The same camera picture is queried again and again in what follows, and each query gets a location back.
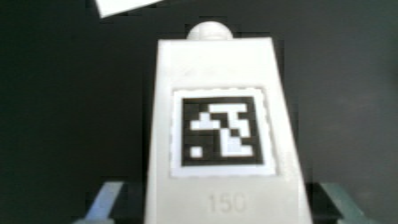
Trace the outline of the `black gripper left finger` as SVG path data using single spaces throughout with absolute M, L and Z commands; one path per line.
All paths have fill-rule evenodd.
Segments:
M 73 224 L 144 224 L 144 185 L 106 181 L 101 185 L 85 216 Z

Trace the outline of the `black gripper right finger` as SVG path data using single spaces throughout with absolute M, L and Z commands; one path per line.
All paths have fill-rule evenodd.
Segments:
M 313 224 L 377 224 L 336 183 L 307 184 Z

